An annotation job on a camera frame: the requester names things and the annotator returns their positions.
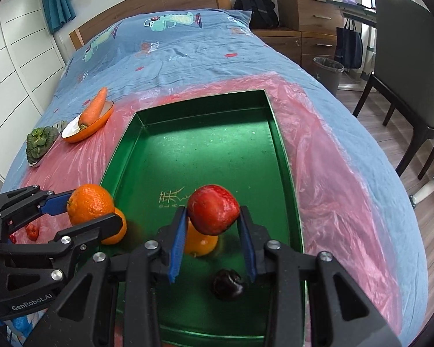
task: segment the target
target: teal curtain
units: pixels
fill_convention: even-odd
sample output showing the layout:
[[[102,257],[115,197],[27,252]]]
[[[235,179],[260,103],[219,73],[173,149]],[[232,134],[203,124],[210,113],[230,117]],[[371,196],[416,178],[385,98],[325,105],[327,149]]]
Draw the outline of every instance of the teal curtain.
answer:
[[[75,17],[70,0],[43,0],[43,10],[51,33]]]

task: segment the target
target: trash can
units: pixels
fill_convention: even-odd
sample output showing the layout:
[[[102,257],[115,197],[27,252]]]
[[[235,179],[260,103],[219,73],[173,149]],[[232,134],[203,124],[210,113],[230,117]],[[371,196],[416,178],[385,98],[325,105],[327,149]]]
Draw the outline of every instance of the trash can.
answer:
[[[343,65],[327,57],[315,57],[313,62],[315,64],[314,78],[336,96],[341,73],[344,71]]]

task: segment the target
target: blue bedsheet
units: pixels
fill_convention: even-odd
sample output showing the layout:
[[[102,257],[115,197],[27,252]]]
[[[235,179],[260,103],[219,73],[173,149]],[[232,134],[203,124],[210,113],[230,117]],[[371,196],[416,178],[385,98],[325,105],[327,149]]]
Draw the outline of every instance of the blue bedsheet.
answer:
[[[269,71],[299,84],[331,127],[351,167],[364,177],[385,220],[402,296],[399,338],[407,346],[424,319],[428,274],[418,223],[405,189],[365,128],[313,77],[252,35],[248,22],[246,12],[221,10],[127,18],[98,35],[68,61],[55,97],[37,126],[72,120],[100,85],[107,86],[110,99],[116,101],[135,91],[161,87],[172,93],[186,85]],[[18,188],[26,169],[22,147],[2,191]]]

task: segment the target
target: black backpack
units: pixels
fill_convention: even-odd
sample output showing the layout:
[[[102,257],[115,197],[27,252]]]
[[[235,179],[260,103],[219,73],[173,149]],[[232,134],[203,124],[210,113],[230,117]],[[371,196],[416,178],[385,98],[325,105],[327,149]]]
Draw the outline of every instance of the black backpack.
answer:
[[[252,10],[251,29],[274,29],[278,27],[278,16],[272,0],[235,0],[233,9]]]

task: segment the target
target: blue gripper pad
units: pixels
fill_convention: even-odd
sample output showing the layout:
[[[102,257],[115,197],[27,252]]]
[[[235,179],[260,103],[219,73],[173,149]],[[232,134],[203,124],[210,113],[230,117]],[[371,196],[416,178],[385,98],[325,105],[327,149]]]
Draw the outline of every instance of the blue gripper pad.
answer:
[[[168,273],[170,283],[175,282],[175,278],[180,272],[187,231],[188,223],[186,222],[186,209],[184,209],[180,218],[179,226],[177,227],[177,234],[175,235],[174,243],[170,249],[170,265]]]
[[[72,191],[51,195],[47,198],[45,204],[40,208],[42,214],[59,215],[66,212],[67,200],[70,198]]]
[[[240,235],[241,249],[243,250],[244,263],[246,265],[246,273],[248,273],[251,282],[255,281],[257,270],[255,267],[255,252],[251,242],[248,226],[244,221],[243,215],[240,216],[236,222],[238,226],[238,233]]]

